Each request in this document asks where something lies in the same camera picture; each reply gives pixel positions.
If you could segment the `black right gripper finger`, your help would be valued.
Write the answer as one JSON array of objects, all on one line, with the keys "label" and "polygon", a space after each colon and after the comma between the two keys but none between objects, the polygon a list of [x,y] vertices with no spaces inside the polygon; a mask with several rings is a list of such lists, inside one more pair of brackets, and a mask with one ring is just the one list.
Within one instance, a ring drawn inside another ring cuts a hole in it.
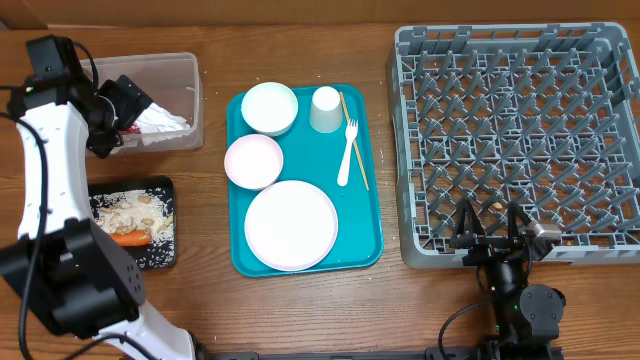
[{"label": "black right gripper finger", "polygon": [[529,225],[532,219],[525,213],[521,205],[509,202],[507,205],[507,237],[509,240],[530,240],[532,231]]},{"label": "black right gripper finger", "polygon": [[458,218],[454,226],[452,240],[476,239],[486,235],[469,199],[464,198],[457,203],[456,214]]}]

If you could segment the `red snack wrapper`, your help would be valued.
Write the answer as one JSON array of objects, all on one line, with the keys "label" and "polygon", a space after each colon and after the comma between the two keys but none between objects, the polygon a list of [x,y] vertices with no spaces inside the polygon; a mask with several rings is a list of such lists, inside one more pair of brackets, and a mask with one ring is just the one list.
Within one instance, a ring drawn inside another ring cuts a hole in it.
[{"label": "red snack wrapper", "polygon": [[140,129],[135,124],[132,124],[128,129],[121,131],[121,134],[123,135],[139,134],[139,133],[140,133]]}]

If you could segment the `white napkin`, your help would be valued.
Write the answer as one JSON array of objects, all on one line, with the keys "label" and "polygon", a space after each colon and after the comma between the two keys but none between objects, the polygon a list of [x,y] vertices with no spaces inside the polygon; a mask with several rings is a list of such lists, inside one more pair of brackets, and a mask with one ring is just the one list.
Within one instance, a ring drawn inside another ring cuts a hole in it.
[{"label": "white napkin", "polygon": [[166,135],[166,132],[186,131],[191,128],[185,118],[171,114],[156,103],[149,105],[133,124],[140,129],[139,134],[142,135],[144,146],[173,139],[173,136]]}]

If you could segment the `pink bowl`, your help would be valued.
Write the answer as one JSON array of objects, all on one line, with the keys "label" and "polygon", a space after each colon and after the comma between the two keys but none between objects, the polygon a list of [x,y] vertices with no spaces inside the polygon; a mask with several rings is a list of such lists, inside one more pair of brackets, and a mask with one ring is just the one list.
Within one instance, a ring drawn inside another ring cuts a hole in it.
[{"label": "pink bowl", "polygon": [[228,179],[247,190],[262,190],[272,185],[284,167],[284,154],[272,138],[250,134],[235,140],[224,157]]}]

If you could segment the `pale green bowl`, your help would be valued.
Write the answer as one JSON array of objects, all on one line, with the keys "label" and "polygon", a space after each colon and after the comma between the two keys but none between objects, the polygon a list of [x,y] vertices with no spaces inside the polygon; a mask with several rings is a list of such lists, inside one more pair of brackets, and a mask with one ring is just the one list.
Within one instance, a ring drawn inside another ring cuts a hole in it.
[{"label": "pale green bowl", "polygon": [[294,92],[278,82],[255,85],[241,102],[245,122],[256,132],[272,137],[283,135],[291,128],[298,108]]}]

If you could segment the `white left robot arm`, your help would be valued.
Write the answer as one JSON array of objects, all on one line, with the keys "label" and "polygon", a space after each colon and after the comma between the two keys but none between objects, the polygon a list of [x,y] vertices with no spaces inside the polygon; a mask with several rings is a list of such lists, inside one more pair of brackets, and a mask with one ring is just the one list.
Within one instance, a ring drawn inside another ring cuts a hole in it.
[{"label": "white left robot arm", "polygon": [[108,343],[134,359],[202,359],[205,348],[148,301],[140,268],[102,230],[90,208],[85,155],[106,157],[122,134],[155,110],[132,80],[101,81],[84,69],[85,48],[48,35],[26,45],[32,72],[10,88],[4,117],[20,134],[25,200],[1,274],[54,335],[87,348]]}]

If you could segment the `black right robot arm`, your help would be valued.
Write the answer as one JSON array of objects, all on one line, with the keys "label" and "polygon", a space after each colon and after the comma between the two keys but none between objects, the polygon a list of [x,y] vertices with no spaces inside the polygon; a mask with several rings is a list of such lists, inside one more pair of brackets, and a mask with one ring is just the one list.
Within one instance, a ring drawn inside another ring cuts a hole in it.
[{"label": "black right robot arm", "polygon": [[507,205],[507,234],[501,237],[487,234],[469,200],[458,203],[456,214],[450,245],[467,251],[462,258],[465,266],[485,274],[488,298],[457,311],[445,321],[438,335],[441,356],[449,357],[443,338],[453,320],[491,306],[497,333],[484,336],[476,347],[465,349],[468,358],[561,359],[562,350],[552,347],[551,342],[559,337],[566,298],[556,288],[529,282],[533,263],[561,242],[559,226],[529,217],[514,202]]}]

